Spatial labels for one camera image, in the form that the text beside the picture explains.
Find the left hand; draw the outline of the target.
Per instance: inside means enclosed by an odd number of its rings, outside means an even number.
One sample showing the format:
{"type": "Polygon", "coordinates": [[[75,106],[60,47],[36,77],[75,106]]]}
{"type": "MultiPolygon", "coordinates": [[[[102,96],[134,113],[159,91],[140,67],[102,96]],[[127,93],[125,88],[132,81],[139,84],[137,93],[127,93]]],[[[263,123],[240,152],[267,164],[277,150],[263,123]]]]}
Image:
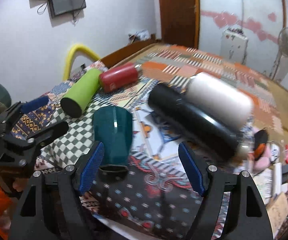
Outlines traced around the left hand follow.
{"type": "Polygon", "coordinates": [[[27,183],[27,178],[16,178],[13,182],[13,189],[15,189],[17,192],[22,192],[27,186],[27,183]]]}

